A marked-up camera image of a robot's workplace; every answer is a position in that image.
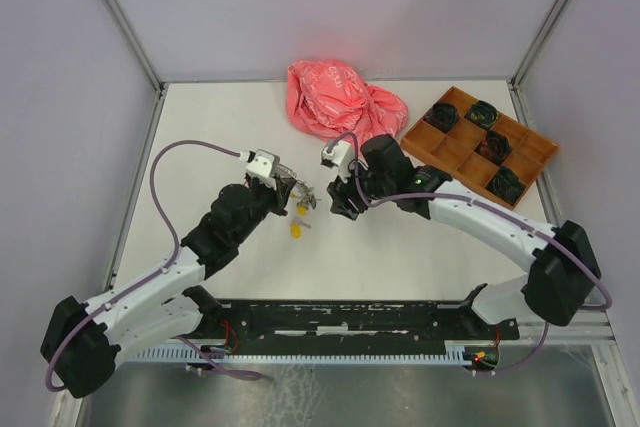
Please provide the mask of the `key with yellow tag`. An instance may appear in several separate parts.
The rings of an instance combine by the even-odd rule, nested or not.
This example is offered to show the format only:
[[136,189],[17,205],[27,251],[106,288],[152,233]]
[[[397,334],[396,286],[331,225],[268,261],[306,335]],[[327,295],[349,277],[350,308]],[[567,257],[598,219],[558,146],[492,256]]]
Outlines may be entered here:
[[311,225],[307,223],[302,217],[295,216],[290,221],[290,233],[294,239],[299,239],[302,236],[304,229],[311,229]]

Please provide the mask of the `metal keyring with keys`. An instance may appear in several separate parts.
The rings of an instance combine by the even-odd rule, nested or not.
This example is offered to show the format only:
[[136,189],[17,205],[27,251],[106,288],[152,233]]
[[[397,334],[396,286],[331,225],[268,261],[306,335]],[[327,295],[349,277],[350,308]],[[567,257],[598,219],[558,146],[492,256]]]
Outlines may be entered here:
[[296,214],[298,216],[303,217],[317,208],[318,199],[313,187],[300,180],[297,174],[289,167],[280,165],[278,172],[285,179],[295,181],[290,197],[296,201]]

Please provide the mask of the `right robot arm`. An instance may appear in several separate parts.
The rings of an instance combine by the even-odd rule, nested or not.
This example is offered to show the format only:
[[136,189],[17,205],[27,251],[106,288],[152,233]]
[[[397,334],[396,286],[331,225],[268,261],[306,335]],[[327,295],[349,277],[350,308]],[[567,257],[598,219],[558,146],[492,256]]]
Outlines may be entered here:
[[388,134],[363,146],[347,133],[326,144],[323,165],[337,171],[327,191],[331,211],[355,220],[370,208],[400,210],[461,230],[497,250],[522,270],[516,279],[482,284],[458,315],[467,336],[481,338],[510,317],[532,314],[564,327],[586,309],[601,270],[586,230],[573,221],[535,222],[472,192],[450,174],[415,166]]

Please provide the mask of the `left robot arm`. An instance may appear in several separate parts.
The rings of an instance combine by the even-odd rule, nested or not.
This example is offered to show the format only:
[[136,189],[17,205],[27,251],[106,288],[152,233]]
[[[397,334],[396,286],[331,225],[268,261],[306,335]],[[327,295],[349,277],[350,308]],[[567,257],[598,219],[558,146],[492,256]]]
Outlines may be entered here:
[[286,215],[295,185],[292,178],[278,178],[273,187],[257,179],[229,184],[178,248],[147,273],[84,302],[60,301],[40,347],[46,387],[84,398],[150,347],[193,332],[215,334],[221,313],[202,282],[238,256],[268,214]]

